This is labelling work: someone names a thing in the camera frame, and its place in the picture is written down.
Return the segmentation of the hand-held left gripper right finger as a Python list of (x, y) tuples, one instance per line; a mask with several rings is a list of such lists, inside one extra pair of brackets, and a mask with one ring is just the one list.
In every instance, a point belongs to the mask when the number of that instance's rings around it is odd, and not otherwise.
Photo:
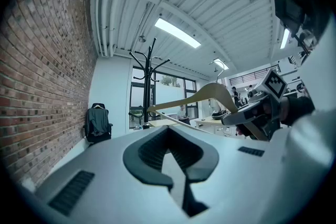
[(219, 153), (215, 147), (175, 127), (168, 128), (166, 141), (185, 177), (182, 209), (189, 217), (193, 217), (208, 207), (195, 199), (191, 184), (208, 180), (219, 162)]

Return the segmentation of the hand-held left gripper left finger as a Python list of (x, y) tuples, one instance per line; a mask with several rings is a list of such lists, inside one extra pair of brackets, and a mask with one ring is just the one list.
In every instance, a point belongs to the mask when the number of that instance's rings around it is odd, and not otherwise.
[(168, 127), (161, 127), (130, 144), (123, 152), (128, 172), (140, 182), (154, 186), (172, 187), (173, 180), (162, 173), (163, 159), (169, 149)]

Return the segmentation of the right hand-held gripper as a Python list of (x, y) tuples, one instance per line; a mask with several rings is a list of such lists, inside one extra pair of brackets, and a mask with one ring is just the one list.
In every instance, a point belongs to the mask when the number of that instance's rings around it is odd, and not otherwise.
[(249, 103), (237, 113), (231, 113), (221, 119), (223, 125), (235, 125), (236, 134), (245, 137), (254, 136), (243, 124), (253, 123), (271, 140), (273, 133), (280, 128), (281, 102), (287, 83), (270, 69), (266, 75), (248, 92)]

